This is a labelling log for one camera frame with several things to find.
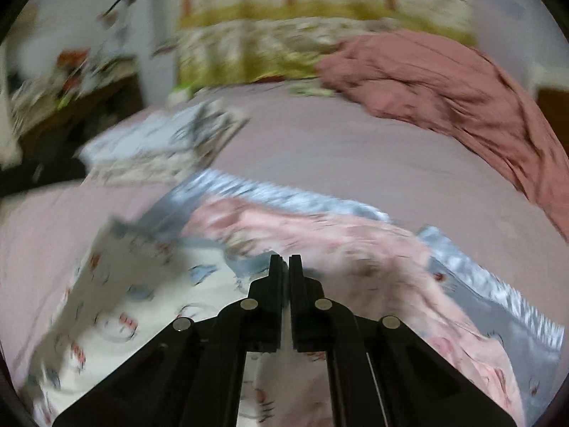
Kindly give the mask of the white hello kitty pants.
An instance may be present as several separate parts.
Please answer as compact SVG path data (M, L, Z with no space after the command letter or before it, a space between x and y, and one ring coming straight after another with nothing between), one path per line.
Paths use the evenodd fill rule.
M202 321L243 299L269 260L211 240L162 243L120 223L102 228L31 357L20 394L35 422L51 425L172 320ZM238 422L331 425L325 356L289 347L250 353Z

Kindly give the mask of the pink cartoon print pants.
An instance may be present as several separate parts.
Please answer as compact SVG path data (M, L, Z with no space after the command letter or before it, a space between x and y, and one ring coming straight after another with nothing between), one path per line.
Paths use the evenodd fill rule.
M484 336L428 272L431 251L408 230L333 213L294 214L239 197L208 197L185 237L221 242L233 253L299 254L326 295L370 319L394 315L511 415L526 423L504 346Z

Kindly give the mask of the folded cream cloth stack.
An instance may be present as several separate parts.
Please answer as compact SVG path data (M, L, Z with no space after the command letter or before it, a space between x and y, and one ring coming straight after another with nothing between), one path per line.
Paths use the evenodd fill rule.
M87 181L100 185L174 184L183 181L195 171L205 169L249 121L244 112L226 108L222 101L216 101L227 112L228 122L205 143L189 151L115 160L92 167L81 161L86 167Z

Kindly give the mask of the folded blue white cloth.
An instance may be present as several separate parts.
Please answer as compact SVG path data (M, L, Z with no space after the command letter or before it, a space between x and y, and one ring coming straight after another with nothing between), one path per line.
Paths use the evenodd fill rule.
M159 110L142 121L110 128L78 152L92 167L106 162L151 157L196 148L228 122L219 102L202 102L179 110Z

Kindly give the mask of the dark wooden desk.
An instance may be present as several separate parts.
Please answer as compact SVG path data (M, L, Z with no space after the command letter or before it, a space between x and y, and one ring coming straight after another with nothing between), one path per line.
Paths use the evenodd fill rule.
M145 108L134 58L119 58L102 71L112 76L22 130L18 137L22 163L1 171L2 197L84 179L87 171L76 156L79 148Z

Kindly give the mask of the green white small box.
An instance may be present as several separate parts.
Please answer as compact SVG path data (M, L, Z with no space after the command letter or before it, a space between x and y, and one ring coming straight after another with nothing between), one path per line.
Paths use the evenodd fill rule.
M168 103L169 105L176 105L179 103L187 102L192 97L193 93L190 86L179 85L169 93Z

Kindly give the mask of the pale green comb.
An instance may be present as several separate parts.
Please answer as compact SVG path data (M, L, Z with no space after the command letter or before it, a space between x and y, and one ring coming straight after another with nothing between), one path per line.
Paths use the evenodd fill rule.
M295 83L288 87L290 95L303 97L333 97L335 92L310 83Z

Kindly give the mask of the pink plaid quilt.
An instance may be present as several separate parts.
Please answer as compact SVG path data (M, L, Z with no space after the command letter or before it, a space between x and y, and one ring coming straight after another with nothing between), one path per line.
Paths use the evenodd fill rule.
M362 35L317 74L374 117L453 137L568 234L567 154L532 97L477 49L409 30Z

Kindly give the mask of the white wooden headboard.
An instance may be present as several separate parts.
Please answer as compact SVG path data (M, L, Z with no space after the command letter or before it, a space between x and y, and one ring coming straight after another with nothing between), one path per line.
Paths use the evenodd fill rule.
M531 86L535 100L558 140L568 148L568 68L535 64Z

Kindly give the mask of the red box on desk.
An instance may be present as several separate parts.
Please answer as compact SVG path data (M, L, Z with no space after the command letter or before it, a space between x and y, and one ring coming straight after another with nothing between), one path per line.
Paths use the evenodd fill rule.
M80 68L89 58L88 49L65 49L57 58L57 67L62 69Z

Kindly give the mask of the tree print curtain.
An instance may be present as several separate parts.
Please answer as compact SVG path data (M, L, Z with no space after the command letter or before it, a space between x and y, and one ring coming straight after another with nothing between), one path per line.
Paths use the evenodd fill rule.
M399 28L474 44L472 0L171 0L179 81L194 90L313 78L346 38Z

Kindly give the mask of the pink wall lamp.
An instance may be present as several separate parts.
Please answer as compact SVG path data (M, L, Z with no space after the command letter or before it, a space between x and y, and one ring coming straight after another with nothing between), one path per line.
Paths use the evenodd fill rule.
M110 6L108 10L102 12L97 20L105 27L112 27L118 20L119 14L122 10L125 10L132 6L137 0L115 0L115 2Z

